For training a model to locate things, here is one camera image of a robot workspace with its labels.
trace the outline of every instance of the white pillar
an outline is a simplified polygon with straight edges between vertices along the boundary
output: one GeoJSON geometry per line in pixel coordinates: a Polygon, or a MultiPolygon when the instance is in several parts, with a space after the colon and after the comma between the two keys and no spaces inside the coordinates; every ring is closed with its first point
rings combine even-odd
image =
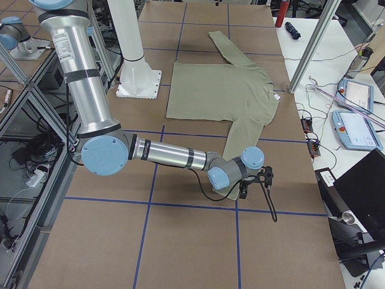
{"type": "Polygon", "coordinates": [[[108,6],[125,58],[117,96],[155,99],[162,72],[152,70],[144,59],[134,0],[108,0],[108,6]]]}

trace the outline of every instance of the table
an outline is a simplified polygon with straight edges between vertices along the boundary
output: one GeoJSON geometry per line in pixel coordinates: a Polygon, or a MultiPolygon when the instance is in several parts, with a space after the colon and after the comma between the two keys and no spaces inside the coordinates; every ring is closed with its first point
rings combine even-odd
{"type": "MultiPolygon", "coordinates": [[[[300,32],[301,38],[296,41],[291,39],[290,35],[285,31],[285,28],[277,28],[277,35],[282,47],[283,56],[285,57],[285,65],[288,70],[289,77],[291,78],[297,68],[299,63],[298,59],[301,57],[304,52],[306,45],[310,39],[310,36],[313,33],[317,20],[313,19],[285,19],[290,21],[294,27],[300,32]]],[[[319,111],[314,110],[317,108],[319,110],[327,112],[328,107],[332,102],[332,99],[328,96],[322,95],[318,92],[309,91],[309,101],[306,95],[305,85],[310,84],[309,76],[316,79],[319,85],[332,84],[324,87],[324,90],[334,95],[336,91],[337,83],[346,73],[350,62],[356,56],[356,51],[354,50],[353,45],[349,41],[347,35],[339,24],[338,20],[332,20],[330,26],[328,27],[324,37],[322,38],[320,45],[318,46],[315,55],[313,56],[314,60],[322,59],[331,59],[338,55],[341,57],[335,58],[333,60],[326,61],[312,61],[309,67],[304,74],[304,77],[301,81],[300,86],[295,92],[295,100],[297,102],[298,109],[304,109],[311,112],[312,116],[325,117],[319,111]]],[[[384,97],[374,80],[369,74],[359,73],[354,80],[368,83],[374,87],[374,99],[376,101],[384,102],[384,97]]],[[[333,110],[343,110],[341,107],[333,104],[330,111],[333,110]]],[[[374,113],[384,117],[385,116],[385,107],[382,105],[374,105],[374,113]]],[[[329,148],[337,158],[336,167],[332,170],[335,177],[340,177],[348,169],[350,169],[355,163],[361,160],[368,152],[362,151],[349,151],[342,147],[341,143],[334,133],[331,122],[331,113],[328,115],[327,120],[323,121],[322,119],[313,120],[313,129],[319,137],[322,136],[321,144],[329,148]]],[[[382,144],[385,144],[385,135],[379,134],[382,144]]],[[[321,169],[325,167],[332,167],[334,164],[334,157],[324,148],[320,148],[321,157],[315,158],[313,167],[314,169],[321,169]]],[[[343,271],[343,276],[345,278],[345,284],[347,288],[353,286],[356,282],[360,281],[359,278],[353,278],[346,270],[344,266],[341,266],[343,271]]],[[[385,284],[385,270],[374,270],[371,273],[371,277],[368,279],[368,282],[365,285],[365,288],[383,288],[385,284]]]]}
{"type": "Polygon", "coordinates": [[[135,160],[101,178],[79,167],[29,288],[343,288],[269,8],[150,1],[140,30],[147,62],[163,71],[158,98],[116,98],[115,88],[108,100],[142,137],[223,151],[229,122],[165,118],[175,60],[224,61],[208,31],[269,73],[282,99],[257,145],[274,170],[279,221],[257,186],[247,200],[212,203],[187,170],[135,160]]]}

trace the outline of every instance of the blue joint cap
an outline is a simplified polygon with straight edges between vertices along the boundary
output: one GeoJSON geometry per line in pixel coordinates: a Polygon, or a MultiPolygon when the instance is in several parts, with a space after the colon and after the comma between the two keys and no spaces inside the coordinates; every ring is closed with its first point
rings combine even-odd
{"type": "Polygon", "coordinates": [[[73,0],[29,0],[30,3],[44,10],[57,10],[70,5],[73,0]]]}
{"type": "Polygon", "coordinates": [[[242,152],[241,160],[248,168],[259,170],[263,166],[265,155],[256,146],[249,146],[242,152]]]}
{"type": "Polygon", "coordinates": [[[87,27],[85,32],[87,33],[87,36],[92,36],[92,34],[94,33],[94,26],[87,27]]]}
{"type": "Polygon", "coordinates": [[[6,50],[13,50],[18,44],[15,38],[6,34],[0,35],[0,43],[4,46],[6,50]]]}
{"type": "Polygon", "coordinates": [[[219,167],[213,167],[207,172],[211,185],[216,190],[227,188],[230,185],[230,180],[227,174],[219,167]]]}
{"type": "Polygon", "coordinates": [[[83,145],[84,166],[99,176],[109,176],[120,171],[128,160],[126,145],[116,137],[99,135],[83,145]]]}
{"type": "Polygon", "coordinates": [[[3,19],[1,19],[1,22],[4,23],[4,24],[20,24],[20,23],[23,23],[22,20],[20,18],[18,18],[17,16],[10,16],[10,17],[5,17],[3,19]]]}

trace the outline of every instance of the white table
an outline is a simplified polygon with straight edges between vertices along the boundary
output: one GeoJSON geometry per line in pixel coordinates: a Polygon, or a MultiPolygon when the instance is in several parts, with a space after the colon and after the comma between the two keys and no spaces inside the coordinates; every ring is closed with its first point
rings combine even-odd
{"type": "MultiPolygon", "coordinates": [[[[299,18],[287,18],[283,23],[289,21],[301,34],[299,40],[293,40],[290,34],[285,30],[285,26],[282,25],[281,28],[276,28],[280,46],[285,57],[285,65],[288,70],[289,78],[291,79],[298,64],[299,60],[289,60],[301,58],[307,43],[310,39],[310,36],[313,33],[313,30],[316,26],[318,20],[316,19],[299,19],[299,18]]],[[[316,111],[309,107],[310,105],[313,108],[319,110],[328,111],[329,105],[332,103],[332,98],[329,96],[323,95],[320,92],[315,92],[309,90],[309,101],[306,95],[305,85],[312,84],[309,80],[309,76],[316,79],[319,85],[325,85],[329,83],[337,83],[343,75],[346,73],[351,61],[356,56],[354,46],[351,44],[349,38],[345,34],[345,31],[342,29],[341,25],[337,20],[331,21],[327,32],[323,36],[320,45],[318,46],[316,53],[313,56],[313,60],[323,60],[331,59],[338,55],[346,54],[344,56],[338,57],[334,60],[326,61],[312,61],[309,67],[304,74],[303,79],[300,82],[300,86],[295,92],[295,100],[297,103],[298,109],[304,109],[309,111],[313,117],[325,117],[325,114],[322,114],[319,111],[316,111]]],[[[358,74],[355,77],[355,80],[365,82],[374,86],[374,100],[385,102],[383,95],[375,84],[374,80],[370,74],[358,74]]],[[[324,90],[329,92],[331,95],[334,95],[336,92],[337,85],[328,85],[324,87],[324,90]]],[[[336,104],[333,104],[330,112],[333,110],[343,110],[336,104]]],[[[374,105],[374,113],[385,118],[385,106],[374,105]]],[[[329,148],[335,156],[337,157],[336,167],[333,169],[333,174],[335,177],[340,177],[348,169],[350,169],[355,163],[360,161],[365,155],[369,152],[362,151],[350,151],[342,147],[340,141],[336,137],[334,129],[331,122],[331,113],[329,113],[325,125],[324,132],[322,134],[322,127],[324,120],[322,119],[313,119],[313,130],[314,132],[321,137],[321,144],[329,148]]],[[[385,146],[385,132],[379,134],[382,144],[385,146]]],[[[321,169],[324,167],[333,167],[334,157],[324,148],[320,148],[321,156],[315,158],[313,167],[314,169],[321,169]]],[[[359,278],[352,277],[347,269],[341,265],[341,270],[345,280],[346,288],[351,289],[353,285],[359,281],[359,278]]],[[[383,289],[385,288],[385,269],[382,270],[373,270],[365,283],[364,289],[383,289]]]]}

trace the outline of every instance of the black monitor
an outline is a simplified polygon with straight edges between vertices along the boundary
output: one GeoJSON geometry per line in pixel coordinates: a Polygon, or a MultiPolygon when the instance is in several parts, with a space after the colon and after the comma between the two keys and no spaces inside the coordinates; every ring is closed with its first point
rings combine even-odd
{"type": "Polygon", "coordinates": [[[374,240],[385,239],[385,155],[374,149],[334,182],[374,240]]]}

